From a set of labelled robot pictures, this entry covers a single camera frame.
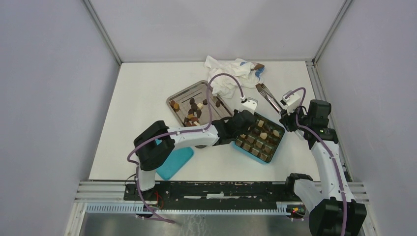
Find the white shell chocolate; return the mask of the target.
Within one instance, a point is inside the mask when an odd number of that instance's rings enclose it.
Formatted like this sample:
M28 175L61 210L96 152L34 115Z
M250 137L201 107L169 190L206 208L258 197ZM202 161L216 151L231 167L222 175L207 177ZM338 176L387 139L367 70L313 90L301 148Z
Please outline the white shell chocolate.
M259 137L263 140L265 140L268 137L268 134L266 132L261 132Z

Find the teal chocolate box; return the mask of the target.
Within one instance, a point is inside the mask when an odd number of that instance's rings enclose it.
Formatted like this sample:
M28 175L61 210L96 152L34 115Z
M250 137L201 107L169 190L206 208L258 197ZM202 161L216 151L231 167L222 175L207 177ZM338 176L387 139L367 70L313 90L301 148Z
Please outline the teal chocolate box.
M254 116L256 122L253 129L248 134L241 135L233 141L232 147L261 164L268 164L273 160L286 131L282 125L267 119L259 113L255 113ZM263 127L258 126L259 120L264 121ZM280 133L280 137L274 136L273 130L277 130ZM261 132L268 134L265 140L259 137Z

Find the steel tongs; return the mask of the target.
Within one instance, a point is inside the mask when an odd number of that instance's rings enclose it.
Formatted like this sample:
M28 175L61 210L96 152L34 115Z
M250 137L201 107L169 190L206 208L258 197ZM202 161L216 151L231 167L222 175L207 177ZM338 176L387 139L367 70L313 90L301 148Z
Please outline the steel tongs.
M285 110L284 104L282 102L282 98L280 100L275 98L275 96L271 93L271 91L267 88L267 86L265 84L263 84L263 83L257 84L256 89L257 89L258 93L275 109L275 111L279 115L280 115L281 111ZM304 99L305 99L306 88L299 87L295 90L292 90L290 95L292 95L293 93L296 93L296 94L298 94L299 96L302 97L300 105L296 108L296 109L300 109L302 107L302 104L303 104ZM297 133L297 135L299 137L301 137L300 130L295 131L295 133Z

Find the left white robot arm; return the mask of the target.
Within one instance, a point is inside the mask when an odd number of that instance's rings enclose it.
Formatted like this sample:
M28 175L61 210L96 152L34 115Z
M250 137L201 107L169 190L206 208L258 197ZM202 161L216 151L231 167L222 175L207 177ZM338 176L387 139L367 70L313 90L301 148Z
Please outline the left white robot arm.
M168 127L158 120L134 140L128 162L136 164L136 191L142 200L154 196L156 170L169 155L181 148L220 146L235 141L254 128L256 118L248 110L238 111L230 118L214 120L206 125Z

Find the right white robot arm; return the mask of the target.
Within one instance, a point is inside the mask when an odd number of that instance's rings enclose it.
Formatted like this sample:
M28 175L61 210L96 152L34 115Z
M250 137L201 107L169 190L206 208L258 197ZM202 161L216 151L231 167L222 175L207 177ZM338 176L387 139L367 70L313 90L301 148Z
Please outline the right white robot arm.
M313 99L308 110L300 102L287 102L280 122L288 132L300 131L308 143L319 173L321 187L307 174L291 173L284 195L299 198L307 214L313 236L357 236L367 216L348 186L340 161L336 131L328 126L331 104Z

